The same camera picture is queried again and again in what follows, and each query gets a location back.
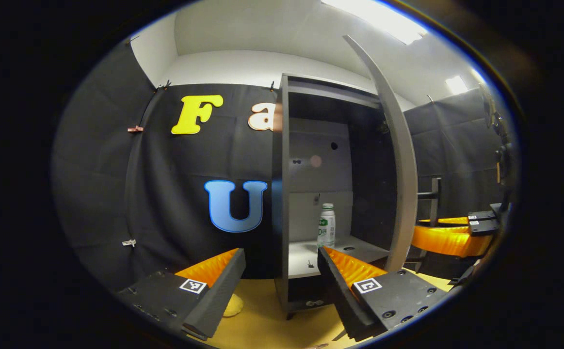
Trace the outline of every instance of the blue letter u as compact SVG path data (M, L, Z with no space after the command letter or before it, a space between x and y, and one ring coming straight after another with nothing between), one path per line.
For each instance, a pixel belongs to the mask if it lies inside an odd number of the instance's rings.
M230 181L209 181L204 184L204 189L209 192L210 220L215 227L225 232L248 232L262 221L262 193L267 189L267 183L247 181L243 184L249 194L249 216L246 219L234 219L230 214L230 193L236 187Z

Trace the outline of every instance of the black fabric backdrop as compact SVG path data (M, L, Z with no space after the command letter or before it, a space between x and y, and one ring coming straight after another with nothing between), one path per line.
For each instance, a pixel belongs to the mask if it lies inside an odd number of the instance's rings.
M156 270L177 271L241 247L248 261L244 278L272 278L273 265L279 263L271 253L279 248L271 246L272 133L252 130L248 118L251 106L275 102L276 94L237 84L170 86L154 94L131 48L116 46L71 97L51 161L56 208L83 265L106 287L118 290ZM173 135L185 95L222 95L224 103L213 108L208 122L198 120L199 133ZM355 201L354 231L361 234L354 235L385 246L391 234L384 234L388 229L381 223L393 224L395 209L389 137L375 133L381 116L371 121L366 111L346 114L355 115L350 122L355 196L373 203L368 205L372 219L357 220L365 216L359 210L368 206ZM478 90L414 108L405 116L419 190L430 190L431 177L443 178L440 217L465 216L501 199L493 160L500 141L484 124ZM145 131L127 132L137 124ZM378 154L384 158L375 162ZM361 168L370 176L359 181ZM257 228L229 233L211 223L204 183L215 179L237 186L231 193L236 219L248 215L244 181L268 183ZM379 183L389 185L381 188ZM418 217L428 217L427 203L419 203ZM357 225L360 221L366 227ZM375 227L380 233L369 234ZM133 238L135 248L122 245Z

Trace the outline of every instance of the white shelf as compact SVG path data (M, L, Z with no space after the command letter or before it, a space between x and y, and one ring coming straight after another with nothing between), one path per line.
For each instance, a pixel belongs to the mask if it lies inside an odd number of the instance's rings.
M355 247L355 249L345 251L345 247ZM383 248L353 236L339 237L333 249L368 263L383 258L388 254ZM288 255L289 279L320 275L319 266L317 265L318 254L316 240L289 243ZM314 265L313 268L308 266L308 261L310 261L310 264Z

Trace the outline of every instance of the yellow floor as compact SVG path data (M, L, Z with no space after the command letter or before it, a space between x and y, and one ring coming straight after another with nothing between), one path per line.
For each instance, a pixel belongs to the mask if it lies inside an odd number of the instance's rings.
M444 291L452 287L449 280L416 275ZM341 349L357 344L347 335L333 341L344 327L332 304L298 312L286 320L273 280L241 280L235 294L244 302L242 311L222 318L213 338L205 342L208 345L220 349L306 349L327 343L327 349Z

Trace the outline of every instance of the plastic bottle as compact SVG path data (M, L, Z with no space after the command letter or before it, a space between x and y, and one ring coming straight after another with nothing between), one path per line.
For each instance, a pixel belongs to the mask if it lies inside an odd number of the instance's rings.
M336 214L333 212L333 204L322 204L321 217L319 220L319 237L317 248L327 246L333 248L336 242Z

